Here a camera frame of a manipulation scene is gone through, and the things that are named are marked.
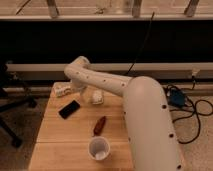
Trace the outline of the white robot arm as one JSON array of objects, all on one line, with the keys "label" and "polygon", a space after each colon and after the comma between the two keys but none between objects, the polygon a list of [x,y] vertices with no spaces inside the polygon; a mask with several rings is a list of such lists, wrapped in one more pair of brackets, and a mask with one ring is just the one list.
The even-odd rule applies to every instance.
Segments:
[{"label": "white robot arm", "polygon": [[123,98],[134,171],[184,171],[163,87],[147,76],[129,77],[90,69],[79,56],[64,69],[77,85],[91,85]]}]

